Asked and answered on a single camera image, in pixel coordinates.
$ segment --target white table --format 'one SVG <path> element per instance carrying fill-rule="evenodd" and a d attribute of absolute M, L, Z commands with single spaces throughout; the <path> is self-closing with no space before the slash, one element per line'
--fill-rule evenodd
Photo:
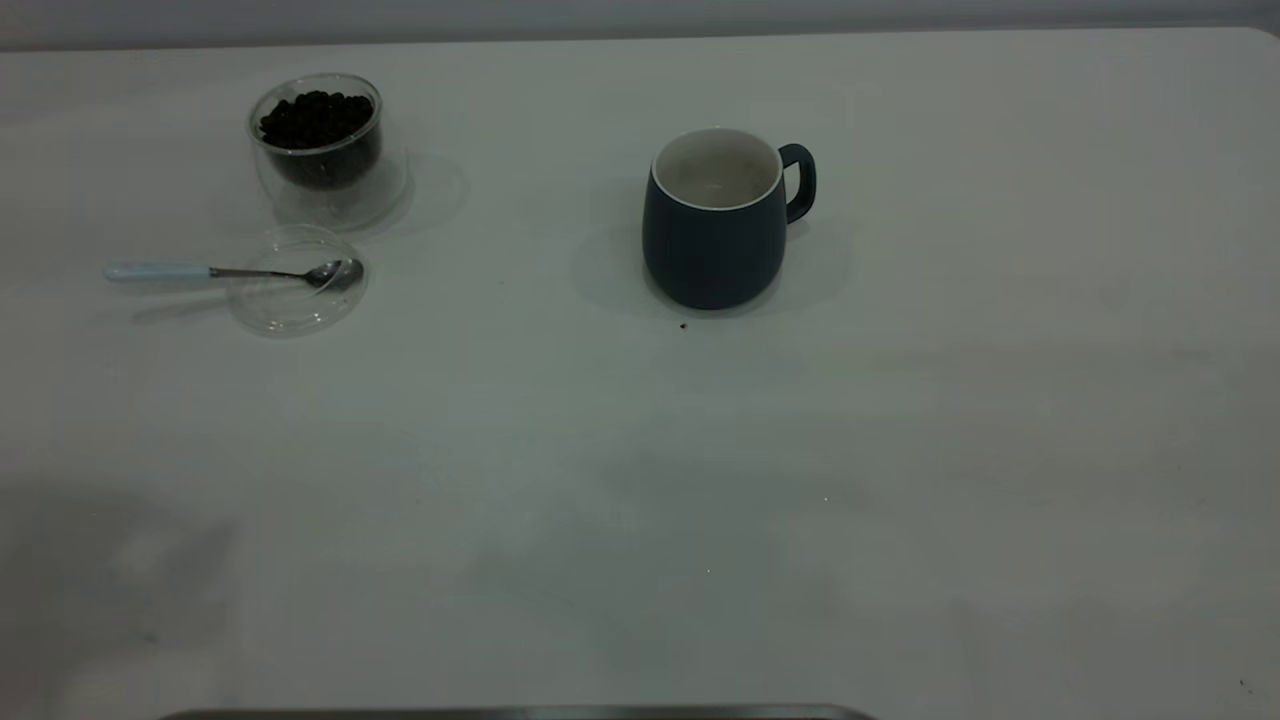
<path fill-rule="evenodd" d="M 372 79 L 411 208 L 273 341 L 243 122 Z M 1280 45 L 1245 29 L 0 55 L 0 716 L 1280 711 Z M 652 152 L 818 159 L 774 288 L 641 273 Z M 687 323 L 687 329 L 681 329 Z"/>

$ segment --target mug handle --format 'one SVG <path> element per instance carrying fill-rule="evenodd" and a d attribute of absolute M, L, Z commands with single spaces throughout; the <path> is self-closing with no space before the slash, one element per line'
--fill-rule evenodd
<path fill-rule="evenodd" d="M 778 149 L 782 155 L 782 169 L 792 163 L 800 163 L 800 190 L 796 196 L 787 202 L 787 224 L 791 224 L 809 213 L 813 200 L 818 196 L 818 165 L 813 161 L 813 155 L 805 150 L 804 145 L 785 145 Z"/>

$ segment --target glass cup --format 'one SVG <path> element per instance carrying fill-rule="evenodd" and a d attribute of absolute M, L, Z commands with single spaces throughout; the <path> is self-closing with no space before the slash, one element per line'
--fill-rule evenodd
<path fill-rule="evenodd" d="M 291 150 L 268 143 L 262 118 L 282 100 L 324 91 L 367 97 L 374 111 L 355 133 L 321 147 Z M 351 229 L 381 218 L 404 192 L 408 158 L 378 88 L 344 73 L 305 76 L 278 85 L 250 111 L 253 164 L 262 190 L 283 223 Z"/>

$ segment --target metal spoon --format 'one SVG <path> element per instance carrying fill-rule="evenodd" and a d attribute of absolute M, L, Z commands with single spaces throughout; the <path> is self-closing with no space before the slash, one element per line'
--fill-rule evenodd
<path fill-rule="evenodd" d="M 210 268 L 191 263 L 108 263 L 102 277 L 111 283 L 136 283 L 156 281 L 197 281 L 210 278 L 293 278 L 311 287 L 346 290 L 365 277 L 365 264 L 356 259 L 330 260 L 306 273 L 282 273 L 279 270 L 233 270 L 229 268 Z"/>

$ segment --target mug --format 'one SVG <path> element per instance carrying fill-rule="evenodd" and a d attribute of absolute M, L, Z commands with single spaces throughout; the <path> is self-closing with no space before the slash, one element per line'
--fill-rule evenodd
<path fill-rule="evenodd" d="M 800 163 L 787 202 L 782 168 Z M 649 168 L 644 261 L 658 287 L 689 307 L 719 310 L 759 295 L 782 266 L 787 224 L 813 208 L 818 169 L 800 145 L 709 128 L 667 143 Z"/>

